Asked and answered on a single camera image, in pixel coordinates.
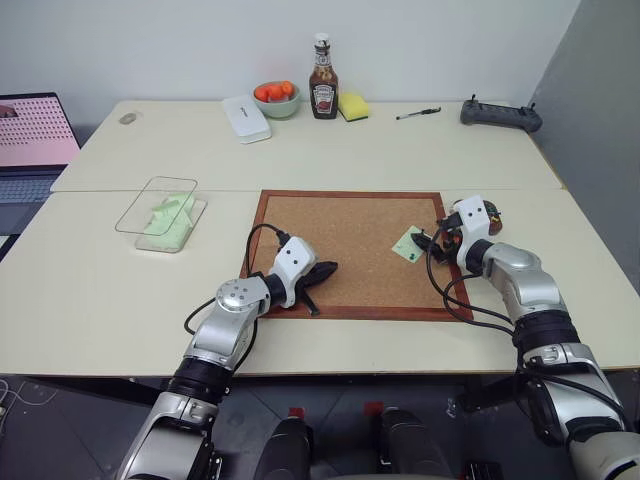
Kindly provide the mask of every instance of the bowl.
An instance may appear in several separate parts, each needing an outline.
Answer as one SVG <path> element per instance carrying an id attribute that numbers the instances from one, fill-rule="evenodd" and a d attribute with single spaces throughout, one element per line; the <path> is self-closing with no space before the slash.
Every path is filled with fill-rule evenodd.
<path id="1" fill-rule="evenodd" d="M 272 83 L 279 83 L 278 81 L 263 83 L 262 85 L 258 85 L 256 88 L 264 87 L 266 85 L 270 85 Z M 253 101 L 256 102 L 258 108 L 264 113 L 267 117 L 271 118 L 286 118 L 293 115 L 298 107 L 300 106 L 300 89 L 297 85 L 293 85 L 293 96 L 290 100 L 286 102 L 277 102 L 277 103 L 266 103 L 258 100 L 253 92 L 251 93 L 251 97 Z"/>

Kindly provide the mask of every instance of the remote controller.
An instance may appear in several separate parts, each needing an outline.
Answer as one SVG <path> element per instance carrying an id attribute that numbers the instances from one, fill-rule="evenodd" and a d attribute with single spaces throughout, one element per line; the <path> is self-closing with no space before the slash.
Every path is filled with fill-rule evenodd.
<path id="1" fill-rule="evenodd" d="M 520 127 L 531 133 L 539 130 L 542 126 L 542 118 L 533 110 L 535 105 L 535 103 L 532 103 L 530 107 L 513 108 L 480 103 L 476 100 L 474 93 L 471 100 L 466 100 L 462 104 L 460 121 L 465 125 L 488 123 L 491 125 Z"/>

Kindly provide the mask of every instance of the floor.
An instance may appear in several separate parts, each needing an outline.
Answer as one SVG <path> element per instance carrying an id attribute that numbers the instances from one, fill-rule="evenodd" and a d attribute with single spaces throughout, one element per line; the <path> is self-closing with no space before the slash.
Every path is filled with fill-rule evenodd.
<path id="1" fill-rule="evenodd" d="M 609 378 L 628 415 L 637 418 L 640 373 L 616 372 Z M 1 402 L 10 406 L 0 427 L 3 480 L 112 479 L 148 412 L 148 407 L 56 391 L 18 377 L 5 380 L 24 400 L 46 404 L 11 406 L 12 395 Z M 465 460 L 480 459 L 499 462 L 506 479 L 573 478 L 564 449 L 540 443 L 513 403 L 472 415 L 462 412 L 452 403 L 463 390 L 462 380 L 423 376 L 241 379 L 223 401 L 214 427 L 215 444 L 224 456 L 223 478 L 252 478 L 262 447 L 290 408 L 303 408 L 315 432 L 312 479 L 373 473 L 376 457 L 367 412 L 380 402 L 406 408 L 422 419 L 455 474 Z"/>

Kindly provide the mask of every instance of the white table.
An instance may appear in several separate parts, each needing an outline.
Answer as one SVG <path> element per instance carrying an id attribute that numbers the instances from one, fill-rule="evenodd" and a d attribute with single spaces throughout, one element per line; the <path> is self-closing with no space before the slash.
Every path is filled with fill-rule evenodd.
<path id="1" fill-rule="evenodd" d="M 503 212 L 505 227 L 497 240 L 542 258 L 600 365 L 639 366 L 640 298 L 571 196 L 563 190 L 452 190 L 442 196 L 450 203 L 475 193 Z M 55 193 L 42 207 L 0 263 L 0 371 L 118 376 L 174 371 L 189 341 L 184 318 L 221 282 L 238 275 L 259 192 L 200 192 L 209 205 L 184 251 L 175 255 L 137 251 L 114 230 L 134 195 Z M 472 303 L 504 312 L 488 282 L 469 281 L 467 290 Z M 508 337 L 460 323 L 263 319 L 241 372 L 514 367 Z"/>
<path id="2" fill-rule="evenodd" d="M 560 182 L 521 130 L 460 123 L 461 103 L 372 103 L 368 119 L 315 120 L 306 103 L 270 120 L 269 140 L 241 145 L 219 102 L 119 103 L 54 191 L 137 190 L 156 175 L 202 190 L 550 189 Z M 138 119 L 119 119 L 136 112 Z"/>

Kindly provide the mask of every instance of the laptop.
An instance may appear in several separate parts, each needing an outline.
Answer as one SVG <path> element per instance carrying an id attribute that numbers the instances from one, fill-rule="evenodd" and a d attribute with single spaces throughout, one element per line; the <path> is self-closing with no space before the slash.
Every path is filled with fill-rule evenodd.
<path id="1" fill-rule="evenodd" d="M 55 93 L 0 95 L 0 235 L 22 233 L 79 150 Z"/>

